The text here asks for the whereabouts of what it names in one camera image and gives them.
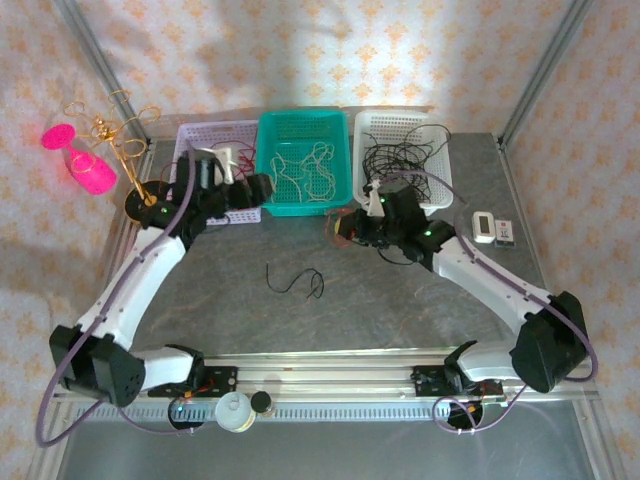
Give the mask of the pink wine glass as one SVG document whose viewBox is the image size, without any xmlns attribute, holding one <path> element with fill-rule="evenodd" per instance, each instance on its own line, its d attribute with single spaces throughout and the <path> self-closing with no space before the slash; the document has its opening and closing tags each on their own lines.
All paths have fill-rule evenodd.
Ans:
<svg viewBox="0 0 640 480">
<path fill-rule="evenodd" d="M 117 182 L 117 174 L 101 157 L 73 146 L 76 130 L 62 123 L 48 129 L 41 137 L 41 145 L 49 151 L 69 153 L 68 170 L 74 180 L 89 194 L 106 194 Z"/>
</svg>

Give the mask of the gold glass rack black base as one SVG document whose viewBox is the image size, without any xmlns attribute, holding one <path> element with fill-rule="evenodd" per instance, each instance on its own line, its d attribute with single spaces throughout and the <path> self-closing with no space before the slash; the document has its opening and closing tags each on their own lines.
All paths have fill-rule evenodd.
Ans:
<svg viewBox="0 0 640 480">
<path fill-rule="evenodd" d="M 106 146 L 123 168 L 132 189 L 125 198 L 124 211 L 135 223 L 139 222 L 142 210 L 152 207 L 158 200 L 158 194 L 150 191 L 141 181 L 137 164 L 149 149 L 149 141 L 142 133 L 126 134 L 130 127 L 144 127 L 161 118 L 161 110 L 155 105 L 146 105 L 138 111 L 124 113 L 122 119 L 116 118 L 120 107 L 127 107 L 131 92 L 126 89 L 112 91 L 107 96 L 110 108 L 106 114 L 87 112 L 84 102 L 73 101 L 63 108 L 65 116 L 81 118 L 87 123 L 84 133 L 80 134 L 89 142 L 89 151 Z"/>
</svg>

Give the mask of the white plastic basket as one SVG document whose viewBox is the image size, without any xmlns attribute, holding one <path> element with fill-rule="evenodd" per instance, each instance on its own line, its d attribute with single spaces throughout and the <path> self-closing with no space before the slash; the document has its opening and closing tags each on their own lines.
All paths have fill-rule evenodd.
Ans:
<svg viewBox="0 0 640 480">
<path fill-rule="evenodd" d="M 353 196 L 369 203 L 374 179 L 405 179 L 427 215 L 453 202 L 449 129 L 426 113 L 366 110 L 356 115 L 353 131 Z"/>
</svg>

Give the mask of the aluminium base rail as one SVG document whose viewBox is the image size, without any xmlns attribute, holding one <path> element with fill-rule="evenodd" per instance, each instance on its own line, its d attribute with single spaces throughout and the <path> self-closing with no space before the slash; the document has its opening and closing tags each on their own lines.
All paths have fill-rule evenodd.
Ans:
<svg viewBox="0 0 640 480">
<path fill-rule="evenodd" d="M 440 397 L 417 397 L 410 379 L 414 366 L 442 365 L 457 348 L 374 349 L 328 352 L 254 353 L 207 356 L 206 366 L 238 368 L 237 388 L 251 396 L 268 392 L 275 402 L 382 403 L 432 402 Z M 519 380 L 503 380 L 504 395 L 443 396 L 504 402 L 515 396 Z"/>
</svg>

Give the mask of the small black labelled device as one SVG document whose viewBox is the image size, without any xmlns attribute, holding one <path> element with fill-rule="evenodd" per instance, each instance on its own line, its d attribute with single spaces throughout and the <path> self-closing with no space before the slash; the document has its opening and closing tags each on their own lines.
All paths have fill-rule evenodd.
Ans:
<svg viewBox="0 0 640 480">
<path fill-rule="evenodd" d="M 496 247 L 513 248 L 516 245 L 513 223 L 511 220 L 496 219 L 494 222 Z"/>
</svg>

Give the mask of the white digital timer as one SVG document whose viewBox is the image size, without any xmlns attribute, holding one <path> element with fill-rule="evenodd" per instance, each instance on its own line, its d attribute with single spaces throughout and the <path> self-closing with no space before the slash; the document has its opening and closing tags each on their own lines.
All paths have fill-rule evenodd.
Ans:
<svg viewBox="0 0 640 480">
<path fill-rule="evenodd" d="M 496 239 L 495 219 L 490 212 L 476 211 L 472 216 L 473 239 L 478 244 L 490 244 Z"/>
</svg>

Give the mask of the teal plastic basket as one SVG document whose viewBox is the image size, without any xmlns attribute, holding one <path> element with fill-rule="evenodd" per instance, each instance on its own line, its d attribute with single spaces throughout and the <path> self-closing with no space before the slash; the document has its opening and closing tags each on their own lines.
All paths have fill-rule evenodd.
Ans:
<svg viewBox="0 0 640 480">
<path fill-rule="evenodd" d="M 258 122 L 255 170 L 274 193 L 265 209 L 275 217 L 323 215 L 351 202 L 348 123 L 339 110 L 267 112 Z"/>
</svg>

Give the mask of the aluminium frame post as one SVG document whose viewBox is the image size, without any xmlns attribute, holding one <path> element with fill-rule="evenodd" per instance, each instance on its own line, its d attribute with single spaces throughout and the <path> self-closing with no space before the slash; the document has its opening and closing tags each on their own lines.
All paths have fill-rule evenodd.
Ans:
<svg viewBox="0 0 640 480">
<path fill-rule="evenodd" d="M 515 141 L 538 98 L 542 94 L 556 67 L 581 27 L 594 0 L 572 0 L 559 23 L 550 43 L 545 49 L 538 65 L 533 71 L 515 109 L 507 121 L 504 130 L 497 137 L 501 151 L 506 151 Z"/>
<path fill-rule="evenodd" d="M 128 132 L 134 138 L 149 142 L 150 137 L 145 127 L 140 120 L 135 119 L 137 113 L 134 111 L 130 101 L 125 98 L 124 87 L 118 80 L 105 51 L 101 47 L 77 1 L 52 0 L 52 2 L 79 44 L 80 49 L 102 83 L 105 91 L 108 94 L 114 94 L 113 99 L 116 102 L 115 109 L 119 116 L 123 120 L 131 120 L 126 127 Z"/>
</svg>

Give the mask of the lavender plastic basket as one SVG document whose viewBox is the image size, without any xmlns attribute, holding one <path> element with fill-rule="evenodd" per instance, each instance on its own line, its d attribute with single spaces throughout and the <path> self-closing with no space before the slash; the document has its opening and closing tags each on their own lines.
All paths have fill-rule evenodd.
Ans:
<svg viewBox="0 0 640 480">
<path fill-rule="evenodd" d="M 199 148 L 220 149 L 230 147 L 232 159 L 237 163 L 237 165 L 233 167 L 234 182 L 244 181 L 248 184 L 248 177 L 256 174 L 251 161 L 254 159 L 256 153 L 257 128 L 258 122 L 255 120 L 188 123 L 181 125 L 178 129 L 173 161 L 171 163 L 170 183 L 173 182 L 175 178 L 175 162 L 184 151 L 187 151 L 189 155 L 190 175 L 185 197 L 190 199 L 194 184 L 195 150 Z M 205 230 L 214 226 L 226 227 L 237 224 L 258 223 L 261 221 L 261 206 L 264 203 L 254 203 L 252 199 L 251 208 L 230 208 L 231 185 L 224 185 L 227 187 L 227 209 L 225 216 L 223 218 L 209 218 L 206 222 Z"/>
</svg>

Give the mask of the white plastic jar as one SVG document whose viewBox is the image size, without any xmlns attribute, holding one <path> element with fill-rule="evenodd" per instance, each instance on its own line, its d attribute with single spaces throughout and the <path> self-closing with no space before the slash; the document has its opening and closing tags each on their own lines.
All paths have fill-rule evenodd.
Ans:
<svg viewBox="0 0 640 480">
<path fill-rule="evenodd" d="M 249 398 L 241 392 L 229 392 L 217 402 L 215 420 L 224 430 L 241 433 L 249 429 L 256 419 Z"/>
</svg>

